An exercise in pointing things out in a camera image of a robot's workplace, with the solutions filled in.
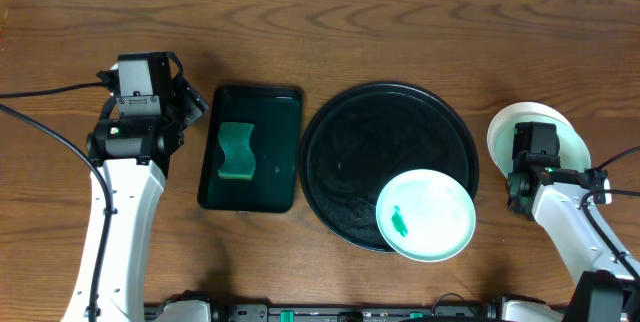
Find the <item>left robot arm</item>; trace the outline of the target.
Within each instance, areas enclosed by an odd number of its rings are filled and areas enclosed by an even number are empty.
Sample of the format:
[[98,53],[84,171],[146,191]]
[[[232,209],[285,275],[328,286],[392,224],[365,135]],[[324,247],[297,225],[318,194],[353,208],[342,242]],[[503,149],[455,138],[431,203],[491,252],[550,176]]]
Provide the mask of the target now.
[[182,143],[209,108],[181,76],[165,97],[115,92],[88,136],[93,202],[66,321],[143,320],[151,227],[175,150],[169,141]]

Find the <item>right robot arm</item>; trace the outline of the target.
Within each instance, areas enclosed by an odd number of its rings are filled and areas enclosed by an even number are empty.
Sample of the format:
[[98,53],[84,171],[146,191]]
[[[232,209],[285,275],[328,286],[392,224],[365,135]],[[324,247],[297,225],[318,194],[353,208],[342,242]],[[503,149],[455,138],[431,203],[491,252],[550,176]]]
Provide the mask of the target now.
[[502,304],[502,316],[545,321],[639,319],[639,260],[622,244],[598,210],[613,195],[607,173],[591,167],[587,152],[521,150],[500,165],[507,177],[509,208],[539,224],[552,240],[576,289],[563,313],[533,302]]

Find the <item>light green plate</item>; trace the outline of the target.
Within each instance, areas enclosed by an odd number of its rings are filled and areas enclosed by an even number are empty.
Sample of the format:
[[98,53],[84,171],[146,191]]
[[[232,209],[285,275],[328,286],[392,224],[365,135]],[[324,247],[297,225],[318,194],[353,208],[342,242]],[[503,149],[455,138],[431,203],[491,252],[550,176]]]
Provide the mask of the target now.
[[487,145],[489,153],[504,177],[507,177],[513,168],[512,151],[515,125],[520,122],[554,124],[556,126],[556,134],[559,140],[561,167],[564,169],[579,171],[583,171],[591,167],[591,155],[589,150],[585,142],[573,128],[551,117],[542,115],[522,115],[507,118],[505,122],[496,124],[494,127],[489,129],[492,133],[492,135],[488,135]]
[[380,234],[395,252],[427,263],[459,254],[476,226],[467,190],[452,177],[428,169],[391,179],[378,196],[375,217]]

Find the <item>white plate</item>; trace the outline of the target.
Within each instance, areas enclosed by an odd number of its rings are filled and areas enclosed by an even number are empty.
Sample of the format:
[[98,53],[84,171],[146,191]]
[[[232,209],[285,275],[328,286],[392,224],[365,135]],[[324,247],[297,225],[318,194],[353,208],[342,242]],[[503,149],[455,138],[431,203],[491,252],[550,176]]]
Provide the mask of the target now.
[[556,120],[558,123],[563,124],[573,130],[572,124],[569,120],[563,116],[560,112],[553,109],[550,106],[544,105],[538,102],[517,102],[500,110],[491,120],[487,130],[487,149],[489,155],[504,177],[507,177],[510,172],[511,164],[508,163],[505,167],[499,164],[499,153],[496,148],[496,141],[498,139],[499,132],[508,124],[508,122],[516,117],[521,116],[543,116]]

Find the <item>green sponge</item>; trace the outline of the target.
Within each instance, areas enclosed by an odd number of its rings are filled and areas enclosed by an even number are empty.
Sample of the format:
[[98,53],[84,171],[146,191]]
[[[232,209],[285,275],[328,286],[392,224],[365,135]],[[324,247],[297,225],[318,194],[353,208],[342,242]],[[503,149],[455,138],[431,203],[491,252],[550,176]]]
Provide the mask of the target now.
[[250,140],[254,125],[241,122],[223,122],[218,132],[218,142],[224,161],[218,176],[227,180],[251,180],[255,173],[256,159]]

